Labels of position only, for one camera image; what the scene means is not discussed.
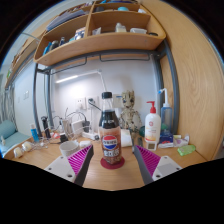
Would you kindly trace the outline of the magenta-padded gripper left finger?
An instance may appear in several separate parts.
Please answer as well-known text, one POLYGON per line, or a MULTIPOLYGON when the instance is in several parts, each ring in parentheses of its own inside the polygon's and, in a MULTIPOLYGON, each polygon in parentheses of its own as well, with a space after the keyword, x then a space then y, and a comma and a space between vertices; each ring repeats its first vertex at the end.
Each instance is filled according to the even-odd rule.
POLYGON ((45 171, 82 186, 93 155, 93 146, 89 145, 68 157, 59 156, 45 168, 45 171))

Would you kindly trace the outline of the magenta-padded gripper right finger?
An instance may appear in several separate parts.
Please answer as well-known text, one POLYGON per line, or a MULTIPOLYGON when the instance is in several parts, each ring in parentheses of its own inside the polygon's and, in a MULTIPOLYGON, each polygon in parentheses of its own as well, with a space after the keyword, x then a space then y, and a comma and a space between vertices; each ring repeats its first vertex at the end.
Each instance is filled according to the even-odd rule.
POLYGON ((134 146, 134 155, 145 185, 181 170, 169 156, 160 157, 142 146, 134 146))

